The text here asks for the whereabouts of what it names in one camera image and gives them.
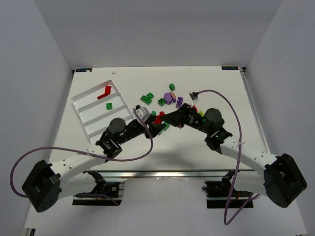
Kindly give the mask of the green small lego brick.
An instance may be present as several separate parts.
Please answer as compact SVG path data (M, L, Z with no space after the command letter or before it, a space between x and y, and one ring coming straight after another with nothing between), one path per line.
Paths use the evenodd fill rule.
M106 104L106 109L107 110L112 110L113 109L113 104L112 103L107 103Z

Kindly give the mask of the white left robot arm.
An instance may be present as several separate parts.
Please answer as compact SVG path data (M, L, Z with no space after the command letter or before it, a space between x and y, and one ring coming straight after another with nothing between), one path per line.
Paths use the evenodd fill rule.
M139 135L143 134L150 140L157 136L166 124L155 123L156 118L149 115L130 123L115 118L100 139L86 151L76 151L74 156L53 163L44 160L37 162L22 185L36 212L47 211L57 200L67 196L103 198L116 205L119 184L107 182L91 168L116 160L122 152L121 145Z

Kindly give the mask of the red rounded lego brick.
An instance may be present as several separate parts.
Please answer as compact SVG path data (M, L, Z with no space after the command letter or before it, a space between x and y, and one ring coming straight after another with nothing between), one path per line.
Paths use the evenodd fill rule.
M154 121L154 124L162 124L161 117L165 115L165 112L161 111L158 115L157 118Z

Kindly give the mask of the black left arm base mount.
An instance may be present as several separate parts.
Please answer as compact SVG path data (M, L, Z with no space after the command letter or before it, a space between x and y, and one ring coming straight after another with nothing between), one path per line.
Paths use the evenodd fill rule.
M81 191L74 195L73 206L118 207L124 195L124 183L106 180L97 171L84 172L85 177L92 177L93 189Z

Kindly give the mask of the red sloped lego brick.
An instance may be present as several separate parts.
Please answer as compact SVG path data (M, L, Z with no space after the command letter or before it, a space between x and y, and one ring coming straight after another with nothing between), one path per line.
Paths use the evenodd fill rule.
M110 95L110 94L111 94L111 89L112 89L111 86L106 86L106 87L105 87L105 94L106 94L106 95Z

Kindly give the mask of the red long lego brick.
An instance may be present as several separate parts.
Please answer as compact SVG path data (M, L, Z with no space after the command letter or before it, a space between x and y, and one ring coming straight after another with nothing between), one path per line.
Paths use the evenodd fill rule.
M104 97L106 97L106 96L108 96L108 94L107 94L107 93L104 93L104 94L98 96L97 99L99 100L99 99L102 99L102 98L104 98Z

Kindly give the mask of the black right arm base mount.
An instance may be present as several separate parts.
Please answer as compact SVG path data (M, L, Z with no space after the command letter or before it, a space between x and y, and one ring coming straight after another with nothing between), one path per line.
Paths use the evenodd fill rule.
M229 194L234 170L230 170L219 181L206 181L201 189L205 192L207 209L224 209ZM228 208L237 209L250 196L249 192L233 189Z

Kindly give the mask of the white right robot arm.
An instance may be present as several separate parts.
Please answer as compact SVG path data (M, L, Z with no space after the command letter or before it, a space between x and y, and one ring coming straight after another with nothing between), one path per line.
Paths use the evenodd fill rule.
M277 206L288 207L306 188L307 183L293 157L264 153L242 144L223 127L218 109L210 108L205 115L185 103L178 110L162 116L162 121L182 128L185 125L205 133L207 146L250 167L251 171L230 170L221 180L228 190L253 192L267 196Z

